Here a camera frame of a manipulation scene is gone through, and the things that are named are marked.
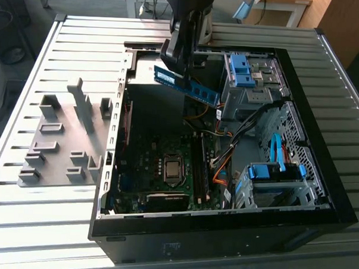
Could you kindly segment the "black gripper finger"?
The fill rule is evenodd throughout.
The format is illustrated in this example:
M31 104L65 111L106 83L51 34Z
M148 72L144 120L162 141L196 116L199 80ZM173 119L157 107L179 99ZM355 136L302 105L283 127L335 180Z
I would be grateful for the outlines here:
M170 31L171 38L163 43L160 58L177 77L176 85L182 90L191 91L193 53L198 43L196 24L171 23Z

